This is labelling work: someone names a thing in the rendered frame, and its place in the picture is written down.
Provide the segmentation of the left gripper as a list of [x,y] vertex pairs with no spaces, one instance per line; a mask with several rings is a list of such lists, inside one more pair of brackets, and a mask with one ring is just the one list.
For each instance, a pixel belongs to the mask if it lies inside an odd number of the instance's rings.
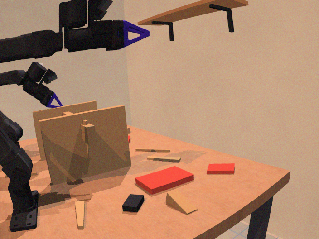
[[[56,96],[55,92],[53,92],[52,90],[49,90],[47,95],[44,96],[42,95],[41,93],[39,93],[37,91],[37,88],[38,88],[39,84],[37,85],[34,93],[32,94],[32,96],[34,98],[36,98],[37,100],[40,101],[40,103],[42,103],[43,105],[45,105],[46,107],[49,107],[49,108],[55,108],[55,107],[58,107],[58,106],[54,106],[54,105],[51,105],[53,99],[55,98],[55,100],[58,102],[58,104],[60,106],[63,106],[62,103],[60,102],[60,100],[58,99],[58,97]],[[59,107],[60,107],[59,106]]]

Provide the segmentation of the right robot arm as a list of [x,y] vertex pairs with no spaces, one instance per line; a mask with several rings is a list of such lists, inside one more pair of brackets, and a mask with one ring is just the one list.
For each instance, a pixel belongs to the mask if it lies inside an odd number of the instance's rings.
[[[112,0],[89,0],[88,9],[86,0],[60,3],[60,32],[42,30],[0,39],[0,63],[50,57],[55,52],[62,51],[62,27],[64,27],[64,49],[68,49],[68,52],[88,50],[90,42],[88,27],[91,27],[92,36],[113,34],[112,20],[101,20],[112,2]],[[87,28],[80,28],[87,23]],[[13,203],[10,231],[37,228],[39,193],[37,190],[31,191],[28,182],[33,168],[32,160],[22,147],[18,148],[1,127],[0,165],[10,179],[8,191]]]

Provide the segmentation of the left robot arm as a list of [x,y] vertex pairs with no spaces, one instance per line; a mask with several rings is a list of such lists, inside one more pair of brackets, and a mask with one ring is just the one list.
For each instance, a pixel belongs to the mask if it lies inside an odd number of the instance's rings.
[[[18,86],[23,85],[23,90],[32,95],[38,85],[37,82],[40,82],[37,91],[46,96],[49,88],[42,84],[43,81],[47,85],[55,79],[57,79],[55,72],[50,69],[47,70],[38,62],[32,62],[26,72],[24,70],[13,70],[0,73],[0,86],[8,84],[17,84]],[[18,148],[20,148],[18,141],[23,136],[22,128],[16,122],[13,122],[5,116],[1,111],[0,126],[8,137],[18,146]]]

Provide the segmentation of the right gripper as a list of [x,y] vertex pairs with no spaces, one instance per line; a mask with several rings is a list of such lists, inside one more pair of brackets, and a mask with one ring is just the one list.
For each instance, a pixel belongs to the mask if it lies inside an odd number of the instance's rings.
[[[126,46],[129,46],[139,40],[142,40],[150,36],[149,30],[138,27],[125,20],[113,20],[112,29],[113,34],[92,36],[91,27],[88,27],[90,39],[88,49],[106,48],[106,51],[120,50]],[[141,36],[129,40],[128,32],[137,33]]]

